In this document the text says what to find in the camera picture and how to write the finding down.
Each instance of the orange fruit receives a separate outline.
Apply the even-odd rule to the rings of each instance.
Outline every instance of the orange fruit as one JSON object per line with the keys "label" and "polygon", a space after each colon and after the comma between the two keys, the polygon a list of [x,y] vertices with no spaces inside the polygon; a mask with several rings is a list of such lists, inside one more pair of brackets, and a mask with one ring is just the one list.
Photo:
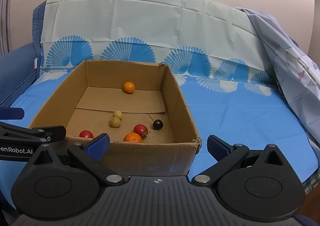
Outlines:
{"label": "orange fruit", "polygon": [[124,85],[123,85],[123,89],[126,93],[133,93],[134,90],[135,90],[135,86],[132,82],[126,82]]}
{"label": "orange fruit", "polygon": [[123,139],[124,142],[142,143],[142,138],[137,133],[129,133]]}

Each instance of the sofa backrest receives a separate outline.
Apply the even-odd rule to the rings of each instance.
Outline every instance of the sofa backrest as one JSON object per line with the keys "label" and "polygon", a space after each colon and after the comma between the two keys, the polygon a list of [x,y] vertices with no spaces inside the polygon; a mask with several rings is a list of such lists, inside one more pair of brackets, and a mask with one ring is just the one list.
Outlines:
{"label": "sofa backrest", "polygon": [[[33,32],[42,71],[70,71],[86,59],[131,60],[164,62],[176,76],[247,81],[272,69],[247,15],[210,0],[47,0],[43,8]],[[217,74],[226,60],[229,69]],[[249,74],[231,77],[234,64]]]}

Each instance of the draped grey fabric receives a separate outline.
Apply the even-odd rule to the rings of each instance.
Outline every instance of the draped grey fabric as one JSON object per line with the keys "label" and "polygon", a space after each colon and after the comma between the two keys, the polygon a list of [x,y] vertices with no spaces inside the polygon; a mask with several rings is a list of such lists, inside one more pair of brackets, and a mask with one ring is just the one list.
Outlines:
{"label": "draped grey fabric", "polygon": [[0,56],[10,51],[10,0],[0,0]]}

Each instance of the ribbed black plate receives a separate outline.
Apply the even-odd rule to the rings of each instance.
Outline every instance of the ribbed black plate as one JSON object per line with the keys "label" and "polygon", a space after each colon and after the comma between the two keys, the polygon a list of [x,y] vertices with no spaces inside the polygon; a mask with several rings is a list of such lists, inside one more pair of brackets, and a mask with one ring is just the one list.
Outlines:
{"label": "ribbed black plate", "polygon": [[62,221],[44,222],[20,216],[12,226],[301,226],[294,218],[252,222],[225,209],[207,187],[185,176],[137,177],[107,188],[86,212]]}

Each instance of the metal screw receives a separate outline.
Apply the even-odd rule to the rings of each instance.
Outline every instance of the metal screw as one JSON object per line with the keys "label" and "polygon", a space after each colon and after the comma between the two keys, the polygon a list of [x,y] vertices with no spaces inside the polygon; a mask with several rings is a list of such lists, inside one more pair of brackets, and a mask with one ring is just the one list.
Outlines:
{"label": "metal screw", "polygon": [[118,183],[122,180],[122,176],[118,174],[111,174],[107,176],[107,181],[110,183]]}
{"label": "metal screw", "polygon": [[195,181],[198,183],[207,183],[210,181],[210,177],[205,174],[200,174],[195,177]]}

